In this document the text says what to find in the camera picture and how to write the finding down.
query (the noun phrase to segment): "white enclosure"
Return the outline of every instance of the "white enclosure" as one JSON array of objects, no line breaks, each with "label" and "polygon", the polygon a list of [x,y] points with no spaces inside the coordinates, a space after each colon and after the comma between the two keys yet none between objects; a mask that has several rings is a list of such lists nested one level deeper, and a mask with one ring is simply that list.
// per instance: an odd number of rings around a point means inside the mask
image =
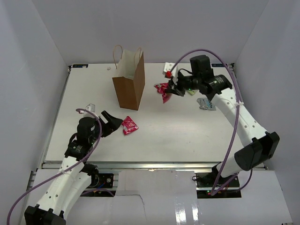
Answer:
[{"label": "white enclosure", "polygon": [[200,47],[235,62],[245,106],[281,138],[268,165],[300,224],[299,12],[296,0],[0,0],[0,224],[41,166],[67,65],[112,63],[116,44],[145,62]]}]

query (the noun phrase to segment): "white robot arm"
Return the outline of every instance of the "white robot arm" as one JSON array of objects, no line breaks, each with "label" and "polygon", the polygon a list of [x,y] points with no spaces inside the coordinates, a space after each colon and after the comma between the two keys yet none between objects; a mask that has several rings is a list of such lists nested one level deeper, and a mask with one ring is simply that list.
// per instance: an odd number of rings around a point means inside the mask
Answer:
[{"label": "white robot arm", "polygon": [[77,133],[71,137],[58,171],[59,174],[62,174],[53,180],[35,207],[27,207],[24,213],[26,225],[65,225],[71,208],[82,192],[89,186],[98,185],[97,167],[86,164],[84,159],[91,154],[90,151],[94,149],[93,145],[97,143],[96,141],[117,130],[123,120],[103,111],[101,114],[108,121],[104,123],[95,114],[94,109],[93,104],[86,108],[93,115],[92,117],[82,112],[83,118],[79,120]]},{"label": "white robot arm", "polygon": [[234,157],[228,158],[226,162],[215,165],[212,172],[202,178],[206,184],[213,184],[224,164],[219,179],[219,185],[222,185],[232,175],[242,170],[249,171],[270,159],[278,145],[279,136],[276,132],[267,132],[257,123],[243,104],[237,103],[231,83],[224,75],[214,75],[208,56],[195,56],[190,59],[190,63],[192,72],[189,76],[184,76],[180,70],[177,72],[177,68],[171,72],[174,64],[165,64],[163,74],[170,79],[166,93],[184,96],[186,90],[199,90],[220,109],[233,127],[237,105],[240,109],[237,134],[244,148],[236,152]]}]

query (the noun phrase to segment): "purple cable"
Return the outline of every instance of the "purple cable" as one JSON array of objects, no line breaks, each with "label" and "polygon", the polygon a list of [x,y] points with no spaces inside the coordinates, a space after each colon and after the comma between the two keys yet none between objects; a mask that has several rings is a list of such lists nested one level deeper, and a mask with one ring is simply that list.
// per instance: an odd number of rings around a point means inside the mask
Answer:
[{"label": "purple cable", "polygon": [[88,194],[88,193],[91,193],[91,192],[94,192],[94,191],[106,191],[106,192],[108,192],[112,197],[114,197],[114,194],[113,194],[111,191],[109,191],[109,190],[107,190],[107,189],[105,189],[105,188],[96,188],[96,189],[93,189],[93,190],[89,190],[89,191],[83,192],[80,196],[84,196],[84,195],[86,195],[86,194]]},{"label": "purple cable", "polygon": [[252,173],[253,173],[253,169],[251,169],[251,171],[250,171],[250,175],[249,175],[249,178],[248,178],[248,180],[247,180],[247,182],[242,186],[242,187],[240,187],[239,189],[237,189],[236,191],[234,191],[234,192],[238,192],[238,191],[241,191],[242,189],[244,189],[244,187],[245,186],[247,186],[248,185],[248,183],[250,182],[250,180],[251,180],[251,177],[252,177]]},{"label": "purple cable", "polygon": [[238,129],[239,114],[240,114],[240,106],[237,105],[236,106],[236,116],[235,116],[235,121],[234,121],[233,133],[232,133],[232,136],[231,136],[231,140],[230,140],[230,143],[229,143],[226,155],[225,155],[224,160],[222,162],[221,168],[220,168],[220,170],[219,170],[219,172],[217,174],[217,177],[215,179],[214,185],[212,186],[211,193],[210,193],[210,195],[212,195],[212,196],[214,196],[216,193],[218,193],[218,191],[222,190],[223,189],[223,187],[222,187],[223,185],[225,186],[225,185],[229,184],[230,181],[232,181],[231,179],[229,179],[227,182],[225,182],[225,184],[223,184],[221,187],[219,187],[215,191],[215,188],[216,188],[216,186],[218,184],[218,181],[219,181],[219,178],[220,178],[221,173],[223,171],[223,168],[224,168],[224,166],[226,164],[226,161],[227,161],[227,159],[229,157],[231,148],[233,147],[233,141],[234,141],[234,138],[235,138],[236,131]]},{"label": "purple cable", "polygon": [[[236,81],[236,78],[235,76],[231,73],[231,71],[229,70],[228,66],[225,64],[225,62],[217,55],[215,54],[214,52],[208,50],[208,49],[195,49],[195,50],[192,50],[192,51],[189,51],[187,52],[186,54],[184,54],[183,56],[181,56],[177,62],[174,64],[174,66],[172,67],[171,69],[171,72],[174,70],[174,68],[178,65],[178,63],[186,56],[188,56],[189,54],[191,53],[195,53],[195,52],[208,52],[212,55],[214,55],[222,64],[223,66],[226,68],[227,72],[229,73],[229,76],[231,77],[232,79],[232,82],[233,82],[233,86],[234,86],[234,89],[235,89],[235,95],[236,95],[236,101],[237,103],[239,103],[241,101],[241,94],[240,94],[240,89],[239,89],[239,86],[238,86],[238,83]],[[239,114],[240,114],[240,106],[237,105],[236,106],[236,116],[235,116],[235,122],[234,122],[234,127],[233,127],[233,133],[232,133],[232,136],[231,136],[231,140],[230,140],[230,143],[229,143],[229,146],[228,146],[228,149],[227,149],[227,152],[226,152],[226,155],[225,155],[225,158],[222,162],[222,165],[221,165],[221,168],[217,174],[217,177],[215,179],[215,182],[214,182],[214,185],[212,186],[212,189],[211,189],[211,195],[214,196],[216,193],[218,193],[218,191],[222,190],[230,181],[232,181],[236,176],[237,174],[233,175],[227,182],[225,182],[221,187],[219,187],[216,191],[215,191],[215,188],[218,184],[218,181],[219,181],[219,178],[221,176],[221,173],[223,171],[223,168],[226,164],[226,161],[229,157],[229,154],[230,154],[230,151],[231,151],[231,148],[233,146],[233,141],[235,139],[235,135],[236,135],[236,131],[237,131],[237,128],[238,128],[238,121],[239,121]]]},{"label": "purple cable", "polygon": [[[91,114],[93,117],[95,117],[95,119],[96,119],[97,122],[99,123],[99,127],[100,127],[100,136],[101,136],[101,134],[102,134],[102,126],[101,126],[101,122],[100,122],[99,118],[98,118],[97,116],[95,116],[93,113],[91,113],[90,111],[86,110],[86,109],[76,109],[76,111],[77,111],[77,112],[79,112],[79,111],[84,111],[84,112],[86,112],[86,113]],[[94,147],[91,148],[90,152],[89,152],[83,159],[81,159],[79,162],[75,163],[73,166],[70,166],[70,167],[69,167],[68,169],[66,169],[64,172],[68,172],[69,170],[73,169],[75,166],[78,166],[80,163],[87,161],[88,158],[90,157],[90,155],[91,155],[91,154],[93,153],[93,151],[96,149],[97,145],[99,144],[100,136],[99,136],[99,138],[97,139],[97,141],[96,141]],[[45,184],[45,183],[47,183],[47,182],[49,182],[49,181],[51,181],[51,180],[53,180],[53,179],[55,179],[55,178],[61,176],[61,175],[62,175],[62,172],[60,172],[60,173],[54,175],[53,177],[50,177],[49,179],[47,179],[47,180],[45,180],[45,181],[43,181],[43,182],[37,184],[36,186],[32,187],[31,189],[29,189],[28,191],[26,191],[24,194],[22,194],[22,195],[15,201],[15,203],[12,205],[12,207],[10,208],[10,210],[9,210],[9,212],[8,212],[8,215],[7,215],[6,224],[7,224],[7,225],[10,224],[9,221],[10,221],[11,214],[12,214],[12,212],[13,212],[15,206],[19,203],[19,201],[21,201],[21,200],[22,200],[27,194],[29,194],[31,191],[37,189],[38,187],[42,186],[43,184]]]}]

